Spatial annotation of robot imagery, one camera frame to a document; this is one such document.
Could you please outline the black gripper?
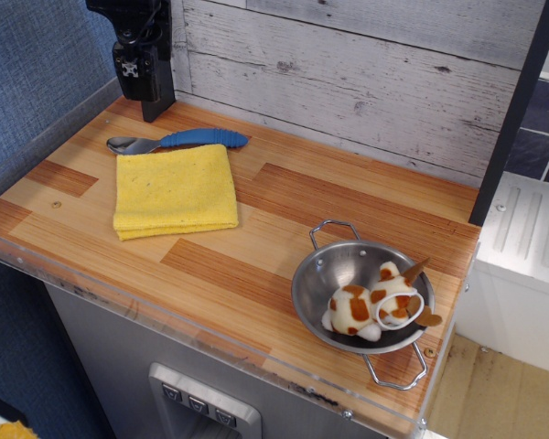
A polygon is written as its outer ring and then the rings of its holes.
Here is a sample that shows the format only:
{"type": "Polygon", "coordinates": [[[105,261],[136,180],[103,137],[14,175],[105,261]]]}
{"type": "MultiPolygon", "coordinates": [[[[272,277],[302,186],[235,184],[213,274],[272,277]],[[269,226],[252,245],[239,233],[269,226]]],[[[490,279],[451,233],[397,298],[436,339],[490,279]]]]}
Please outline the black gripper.
{"type": "Polygon", "coordinates": [[[157,46],[147,44],[157,44],[167,38],[170,2],[87,0],[86,6],[113,26],[118,41],[113,45],[113,65],[124,97],[140,102],[159,101],[162,59],[157,46]]]}

